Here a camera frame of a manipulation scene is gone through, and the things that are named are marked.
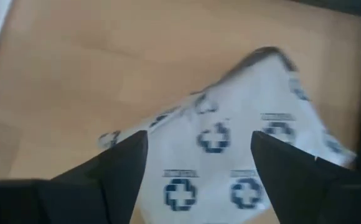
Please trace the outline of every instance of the white patterned fabric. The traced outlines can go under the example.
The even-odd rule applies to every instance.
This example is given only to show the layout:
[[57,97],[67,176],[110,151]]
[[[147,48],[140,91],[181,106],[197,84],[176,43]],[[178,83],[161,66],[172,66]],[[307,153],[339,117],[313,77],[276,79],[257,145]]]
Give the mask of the white patterned fabric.
[[262,51],[172,109],[103,136],[110,147],[148,131],[138,196],[146,223],[243,223],[269,208],[250,150],[256,130],[338,165],[354,159],[322,124],[284,55]]

